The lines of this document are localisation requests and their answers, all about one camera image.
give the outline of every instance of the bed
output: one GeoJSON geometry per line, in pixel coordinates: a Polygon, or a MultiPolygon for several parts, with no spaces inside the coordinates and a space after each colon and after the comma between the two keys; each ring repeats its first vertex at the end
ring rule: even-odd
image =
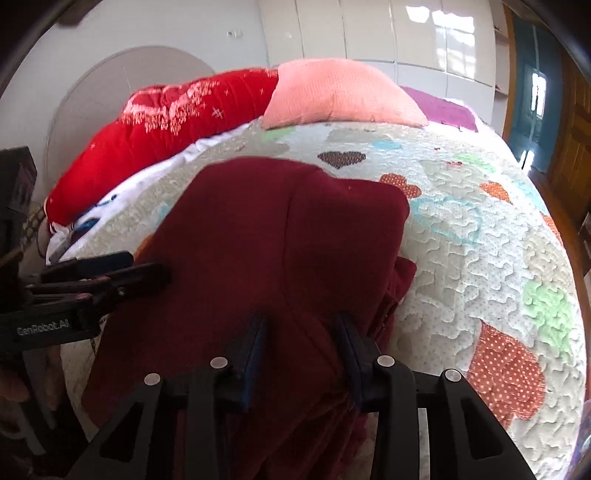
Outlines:
{"type": "MultiPolygon", "coordinates": [[[[259,122],[143,172],[63,260],[137,251],[193,177],[228,158],[289,158],[395,184],[411,209],[400,255],[417,264],[417,275],[397,308],[388,353],[429,374],[460,370],[536,477],[562,479],[583,409],[583,322],[560,235],[506,144],[481,122],[479,133],[357,122],[264,131],[259,122]]],[[[96,429],[80,399],[99,344],[62,346],[67,388],[88,436],[96,429]]],[[[420,420],[421,478],[428,478],[425,415],[420,420]]],[[[372,417],[343,479],[369,477],[375,428],[372,417]]]]}

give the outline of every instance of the folded garment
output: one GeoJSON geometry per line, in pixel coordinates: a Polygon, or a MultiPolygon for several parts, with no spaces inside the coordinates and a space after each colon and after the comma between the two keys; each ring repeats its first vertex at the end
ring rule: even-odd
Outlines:
{"type": "Polygon", "coordinates": [[[468,108],[410,87],[401,87],[423,111],[430,122],[467,128],[478,133],[476,119],[468,108]]]}
{"type": "Polygon", "coordinates": [[[50,192],[49,224],[72,223],[143,168],[258,118],[276,86],[276,70],[246,69],[134,93],[121,117],[92,138],[50,192]]]}
{"type": "Polygon", "coordinates": [[[385,183],[244,157],[204,168],[138,262],[173,282],[108,320],[83,396],[103,424],[144,375],[223,353],[252,311],[269,320],[251,411],[233,433],[237,480],[333,479],[363,441],[332,329],[348,312],[384,348],[415,265],[398,256],[409,206],[385,183]]]}

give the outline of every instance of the black clamp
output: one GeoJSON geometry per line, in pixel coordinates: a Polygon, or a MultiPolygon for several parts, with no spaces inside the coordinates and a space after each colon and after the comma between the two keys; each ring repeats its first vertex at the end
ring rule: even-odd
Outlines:
{"type": "Polygon", "coordinates": [[[418,408],[427,410],[432,480],[535,480],[459,371],[448,369],[439,377],[414,372],[382,355],[345,315],[337,320],[336,338],[357,408],[379,412],[371,480],[418,479],[418,408]]]}
{"type": "Polygon", "coordinates": [[[154,294],[170,280],[161,264],[133,265],[128,252],[70,260],[46,268],[25,282],[18,278],[22,253],[0,262],[0,364],[15,372],[31,397],[15,404],[19,431],[0,427],[0,447],[30,458],[42,476],[64,476],[87,445],[70,405],[63,396],[52,412],[44,402],[44,352],[37,350],[100,334],[101,318],[125,300],[154,294]]]}
{"type": "Polygon", "coordinates": [[[225,416],[245,413],[259,369],[266,323],[252,316],[225,356],[171,379],[148,374],[118,407],[66,480],[172,478],[178,411],[185,410],[184,478],[228,480],[225,416]]]}
{"type": "Polygon", "coordinates": [[[70,260],[33,280],[20,306],[0,313],[1,353],[94,338],[101,317],[122,301],[158,292],[170,281],[170,272],[159,263],[134,266],[133,255],[119,252],[70,260]]]}

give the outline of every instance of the dark red cloth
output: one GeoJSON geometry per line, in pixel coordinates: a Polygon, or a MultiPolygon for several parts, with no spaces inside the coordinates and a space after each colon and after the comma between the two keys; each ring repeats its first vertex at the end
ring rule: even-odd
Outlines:
{"type": "Polygon", "coordinates": [[[204,168],[138,259],[169,265],[172,285],[108,321],[83,396],[91,419],[101,425],[147,373],[169,377],[222,354],[260,310],[269,336],[232,439],[234,478],[335,478],[364,432],[333,321],[349,312],[386,346],[415,273],[398,257],[408,211],[393,185],[309,164],[245,157],[204,168]]]}

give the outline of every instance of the brown heart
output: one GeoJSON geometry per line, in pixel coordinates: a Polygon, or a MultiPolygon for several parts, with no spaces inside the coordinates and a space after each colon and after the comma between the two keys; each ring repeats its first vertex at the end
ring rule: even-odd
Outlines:
{"type": "Polygon", "coordinates": [[[328,163],[331,167],[336,168],[337,170],[342,167],[347,167],[349,165],[354,165],[356,163],[360,163],[365,160],[365,153],[350,151],[350,152],[335,152],[335,151],[328,151],[322,152],[318,155],[318,158],[321,159],[324,163],[328,163]]]}

